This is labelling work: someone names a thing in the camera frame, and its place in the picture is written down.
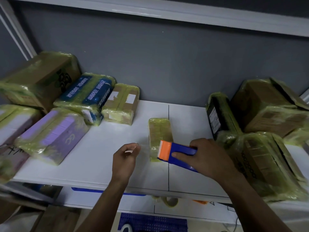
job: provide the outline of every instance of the person's left hand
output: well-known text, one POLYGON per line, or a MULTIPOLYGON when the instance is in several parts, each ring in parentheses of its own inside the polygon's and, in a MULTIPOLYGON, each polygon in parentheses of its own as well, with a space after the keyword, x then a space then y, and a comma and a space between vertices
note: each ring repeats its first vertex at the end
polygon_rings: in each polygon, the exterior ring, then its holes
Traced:
POLYGON ((130 176, 135 168, 135 160, 141 147, 137 143, 123 145, 113 156, 112 180, 125 186, 128 185, 130 176))

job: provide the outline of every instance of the cardboard flap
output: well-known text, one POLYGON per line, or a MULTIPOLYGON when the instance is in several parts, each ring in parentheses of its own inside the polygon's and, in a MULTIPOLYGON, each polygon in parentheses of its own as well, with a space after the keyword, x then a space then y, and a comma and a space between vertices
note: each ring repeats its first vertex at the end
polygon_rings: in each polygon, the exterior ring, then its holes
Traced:
POLYGON ((309 111, 309 106, 305 103, 293 90, 291 90, 284 82, 270 78, 273 86, 286 98, 289 98, 293 104, 309 111))

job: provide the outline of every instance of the cable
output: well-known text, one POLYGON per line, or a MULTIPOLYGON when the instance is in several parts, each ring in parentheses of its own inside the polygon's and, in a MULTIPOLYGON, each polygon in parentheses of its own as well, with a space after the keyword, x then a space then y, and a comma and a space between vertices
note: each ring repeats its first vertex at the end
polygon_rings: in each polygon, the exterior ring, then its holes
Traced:
POLYGON ((237 228, 237 220, 238 220, 238 217, 237 217, 237 219, 236 219, 236 225, 235 225, 235 228, 234 228, 233 232, 235 232, 235 230, 236 230, 236 228, 237 228))

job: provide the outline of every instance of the person's right hand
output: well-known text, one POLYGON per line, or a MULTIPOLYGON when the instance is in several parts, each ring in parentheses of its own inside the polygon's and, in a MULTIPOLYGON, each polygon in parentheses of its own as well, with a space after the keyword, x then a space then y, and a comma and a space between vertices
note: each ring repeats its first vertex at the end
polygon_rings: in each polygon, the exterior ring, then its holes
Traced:
POLYGON ((197 148, 194 156, 179 152, 172 153, 172 156, 218 183, 240 174, 225 150, 218 146, 213 139, 195 139, 191 141, 190 146, 197 148))

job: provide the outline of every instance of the forearm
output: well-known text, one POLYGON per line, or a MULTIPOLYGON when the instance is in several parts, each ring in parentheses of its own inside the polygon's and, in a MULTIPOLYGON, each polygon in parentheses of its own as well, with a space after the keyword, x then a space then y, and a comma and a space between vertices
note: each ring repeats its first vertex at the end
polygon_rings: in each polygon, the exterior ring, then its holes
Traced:
POLYGON ((110 232, 126 185, 111 180, 95 207, 76 232, 110 232))
POLYGON ((241 173, 220 184, 229 195, 244 232, 291 232, 241 173))

